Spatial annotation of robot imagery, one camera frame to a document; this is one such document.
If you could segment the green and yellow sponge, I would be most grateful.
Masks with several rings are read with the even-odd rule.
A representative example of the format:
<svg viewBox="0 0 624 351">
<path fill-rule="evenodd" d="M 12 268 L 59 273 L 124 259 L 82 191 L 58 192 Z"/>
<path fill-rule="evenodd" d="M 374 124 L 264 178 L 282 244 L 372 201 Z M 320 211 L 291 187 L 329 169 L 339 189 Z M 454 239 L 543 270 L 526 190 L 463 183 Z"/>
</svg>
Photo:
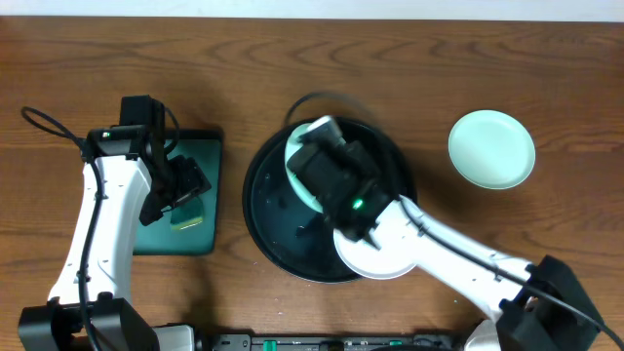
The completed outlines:
<svg viewBox="0 0 624 351">
<path fill-rule="evenodd" d="M 203 202 L 199 198 L 195 198 L 171 211 L 170 227 L 179 231 L 198 225 L 203 221 Z"/>
</svg>

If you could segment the white plate with stain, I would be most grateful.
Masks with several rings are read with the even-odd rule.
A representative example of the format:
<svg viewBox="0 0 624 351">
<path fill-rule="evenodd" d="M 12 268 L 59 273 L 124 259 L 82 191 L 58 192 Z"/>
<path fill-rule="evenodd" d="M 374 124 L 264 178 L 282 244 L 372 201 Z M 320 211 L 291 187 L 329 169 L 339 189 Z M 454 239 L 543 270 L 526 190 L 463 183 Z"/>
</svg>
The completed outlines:
<svg viewBox="0 0 624 351">
<path fill-rule="evenodd" d="M 353 242 L 333 231 L 335 250 L 342 262 L 356 274 L 374 280 L 391 280 L 410 273 L 416 265 L 407 258 L 377 250 L 365 240 Z"/>
</svg>

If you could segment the mint plate with stain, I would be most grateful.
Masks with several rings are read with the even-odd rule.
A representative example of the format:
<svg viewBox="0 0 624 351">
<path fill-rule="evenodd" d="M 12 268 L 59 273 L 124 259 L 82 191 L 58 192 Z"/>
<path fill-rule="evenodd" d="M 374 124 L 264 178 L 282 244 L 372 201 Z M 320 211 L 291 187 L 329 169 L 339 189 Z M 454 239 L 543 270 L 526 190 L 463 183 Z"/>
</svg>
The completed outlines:
<svg viewBox="0 0 624 351">
<path fill-rule="evenodd" d="M 297 198 L 308 208 L 321 214 L 323 207 L 317 198 L 301 182 L 297 173 L 301 170 L 301 157 L 298 151 L 304 146 L 299 140 L 301 136 L 308 132 L 310 123 L 303 123 L 295 127 L 287 138 L 284 151 L 284 164 L 287 180 Z"/>
</svg>

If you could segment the mint green plate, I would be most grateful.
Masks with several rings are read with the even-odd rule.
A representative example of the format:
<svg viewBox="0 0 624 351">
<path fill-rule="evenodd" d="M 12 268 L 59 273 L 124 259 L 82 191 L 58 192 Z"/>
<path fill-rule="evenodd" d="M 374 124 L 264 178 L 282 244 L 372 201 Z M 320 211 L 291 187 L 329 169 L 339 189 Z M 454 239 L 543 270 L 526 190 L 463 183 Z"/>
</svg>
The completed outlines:
<svg viewBox="0 0 624 351">
<path fill-rule="evenodd" d="M 459 118 L 448 134 L 448 156 L 465 179 L 485 189 L 516 187 L 530 176 L 536 147 L 527 128 L 496 110 Z"/>
</svg>

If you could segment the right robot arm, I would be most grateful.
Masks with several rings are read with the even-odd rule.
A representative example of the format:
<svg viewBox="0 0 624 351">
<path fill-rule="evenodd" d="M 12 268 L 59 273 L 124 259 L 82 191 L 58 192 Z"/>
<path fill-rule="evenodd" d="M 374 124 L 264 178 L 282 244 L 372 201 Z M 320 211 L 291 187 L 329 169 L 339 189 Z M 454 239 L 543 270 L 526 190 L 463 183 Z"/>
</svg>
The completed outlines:
<svg viewBox="0 0 624 351">
<path fill-rule="evenodd" d="M 389 280 L 419 268 L 485 316 L 493 350 L 587 350 L 604 320 L 572 270 L 545 256 L 534 264 L 488 248 L 440 223 L 400 186 L 387 143 L 295 141 L 285 168 L 333 231 L 342 262 L 360 276 Z"/>
</svg>

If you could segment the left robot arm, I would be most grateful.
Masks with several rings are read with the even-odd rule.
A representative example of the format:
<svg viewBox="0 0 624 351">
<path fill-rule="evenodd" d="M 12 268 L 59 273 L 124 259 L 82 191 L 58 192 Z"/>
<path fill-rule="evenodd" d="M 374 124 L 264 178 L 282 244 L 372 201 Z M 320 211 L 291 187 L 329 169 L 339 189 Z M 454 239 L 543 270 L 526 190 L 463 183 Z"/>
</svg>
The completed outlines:
<svg viewBox="0 0 624 351">
<path fill-rule="evenodd" d="M 205 254 L 214 245 L 221 136 L 146 126 L 79 141 L 84 191 L 70 250 L 46 304 L 26 307 L 27 350 L 199 350 L 187 324 L 151 327 L 131 297 L 134 254 Z"/>
</svg>

